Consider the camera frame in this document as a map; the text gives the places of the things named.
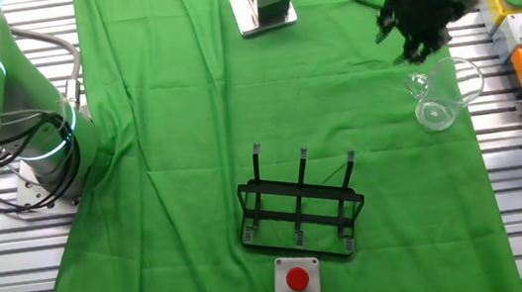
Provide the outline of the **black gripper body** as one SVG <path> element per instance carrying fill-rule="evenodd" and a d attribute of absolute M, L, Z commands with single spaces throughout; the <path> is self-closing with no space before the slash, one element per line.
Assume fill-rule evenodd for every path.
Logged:
<path fill-rule="evenodd" d="M 392 5 L 397 30 L 408 40 L 437 36 L 459 16 L 450 0 L 392 0 Z"/>

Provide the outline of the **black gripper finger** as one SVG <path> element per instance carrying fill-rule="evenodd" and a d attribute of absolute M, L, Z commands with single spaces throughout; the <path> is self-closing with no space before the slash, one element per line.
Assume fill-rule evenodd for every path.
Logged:
<path fill-rule="evenodd" d="M 402 52 L 394 60 L 393 64 L 402 63 L 421 64 L 435 52 L 442 49 L 447 43 L 446 29 L 433 27 L 424 30 L 402 32 L 404 44 Z"/>
<path fill-rule="evenodd" d="M 396 26 L 394 14 L 397 10 L 396 7 L 398 4 L 399 0 L 385 0 L 382 8 L 378 12 L 376 20 L 378 31 L 376 38 L 374 39 L 376 44 L 381 44 Z"/>

